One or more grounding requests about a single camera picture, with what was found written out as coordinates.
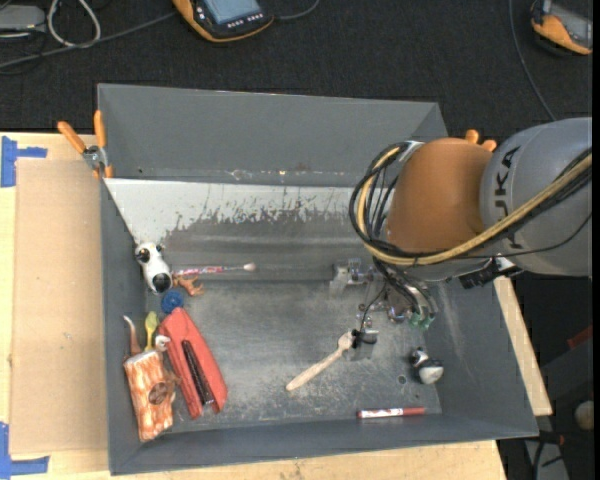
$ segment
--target red marker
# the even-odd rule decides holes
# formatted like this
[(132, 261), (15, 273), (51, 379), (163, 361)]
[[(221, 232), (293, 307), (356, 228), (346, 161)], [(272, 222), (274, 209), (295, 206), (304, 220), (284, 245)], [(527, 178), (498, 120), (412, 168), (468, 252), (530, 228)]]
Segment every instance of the red marker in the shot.
[(396, 409), (361, 409), (356, 412), (359, 419), (390, 418), (391, 416), (418, 416), (424, 414), (424, 407), (398, 407)]

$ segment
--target handheld device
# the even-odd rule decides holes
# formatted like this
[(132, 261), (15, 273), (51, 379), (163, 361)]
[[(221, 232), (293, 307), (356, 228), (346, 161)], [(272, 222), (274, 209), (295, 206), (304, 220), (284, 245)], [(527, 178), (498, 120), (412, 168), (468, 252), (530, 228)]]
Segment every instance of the handheld device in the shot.
[(185, 21), (216, 43), (253, 36), (273, 23), (257, 0), (171, 0)]
[(581, 55), (593, 52), (593, 22), (552, 0), (531, 5), (531, 26), (542, 38)]

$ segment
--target gray metal tray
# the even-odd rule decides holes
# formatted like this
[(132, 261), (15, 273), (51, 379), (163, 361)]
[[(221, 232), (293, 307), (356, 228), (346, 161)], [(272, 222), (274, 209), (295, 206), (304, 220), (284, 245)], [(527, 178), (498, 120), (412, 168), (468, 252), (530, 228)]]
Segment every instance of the gray metal tray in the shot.
[[(368, 355), (345, 356), (285, 391), (359, 325), (358, 305), (381, 286), (333, 291), (334, 264), (370, 261), (348, 222), (351, 187), (387, 144), (445, 136), (436, 104), (108, 84), (98, 103), (116, 168), (101, 186), (113, 473), (537, 434), (492, 286), (432, 285), (440, 313), (426, 332), (372, 313), (379, 334)], [(287, 211), (254, 211), (263, 201)], [(191, 420), (177, 396), (173, 428), (145, 444), (122, 369), (122, 315), (143, 342), (144, 316), (160, 303), (133, 258), (138, 238), (164, 243), (174, 268), (260, 267), (207, 277), (205, 293), (186, 299), (225, 377), (224, 410)], [(413, 377), (408, 357), (418, 346), (443, 361), (438, 383)], [(355, 416), (405, 406), (426, 414)]]

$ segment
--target cardboard sheet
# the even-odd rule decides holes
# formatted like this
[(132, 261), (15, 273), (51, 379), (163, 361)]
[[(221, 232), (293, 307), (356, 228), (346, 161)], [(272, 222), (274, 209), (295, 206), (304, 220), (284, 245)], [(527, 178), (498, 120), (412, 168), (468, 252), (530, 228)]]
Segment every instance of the cardboard sheet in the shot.
[(106, 448), (98, 181), (80, 158), (17, 170), (10, 451)]

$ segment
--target blue tape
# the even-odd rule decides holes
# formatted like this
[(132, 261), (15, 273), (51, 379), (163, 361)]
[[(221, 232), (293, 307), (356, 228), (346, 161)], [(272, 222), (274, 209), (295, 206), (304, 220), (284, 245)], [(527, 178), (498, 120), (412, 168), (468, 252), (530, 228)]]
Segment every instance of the blue tape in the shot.
[(0, 186), (13, 187), (16, 184), (16, 160), (20, 157), (46, 158), (45, 148), (28, 147), (18, 149), (18, 143), (6, 135), (2, 137), (2, 159), (0, 162)]
[(49, 456), (31, 460), (11, 460), (9, 455), (9, 425), (0, 421), (0, 479), (10, 480), (12, 475), (46, 473)]

